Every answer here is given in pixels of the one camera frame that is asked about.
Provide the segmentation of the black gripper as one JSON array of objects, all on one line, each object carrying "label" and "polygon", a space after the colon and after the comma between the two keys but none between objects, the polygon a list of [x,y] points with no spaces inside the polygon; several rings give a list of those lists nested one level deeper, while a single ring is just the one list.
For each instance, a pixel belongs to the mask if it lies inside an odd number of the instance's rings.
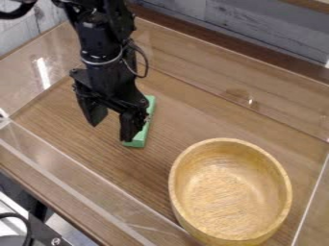
[{"label": "black gripper", "polygon": [[120,114],[120,139],[132,142],[145,128],[149,117],[149,99],[137,86],[138,63],[136,54],[121,54],[116,58],[82,55],[83,69],[73,69],[82,113],[96,127],[109,115]]}]

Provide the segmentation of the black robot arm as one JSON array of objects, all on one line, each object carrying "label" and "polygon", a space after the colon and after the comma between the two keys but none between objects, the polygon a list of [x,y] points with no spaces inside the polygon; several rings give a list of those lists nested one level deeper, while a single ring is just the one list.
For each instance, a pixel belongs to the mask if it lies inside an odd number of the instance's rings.
[{"label": "black robot arm", "polygon": [[81,42],[83,69],[70,71],[86,121],[98,126],[120,114],[120,139],[130,142],[149,118],[149,99],[137,87],[145,51],[133,39],[136,14],[125,0],[50,0],[67,15]]}]

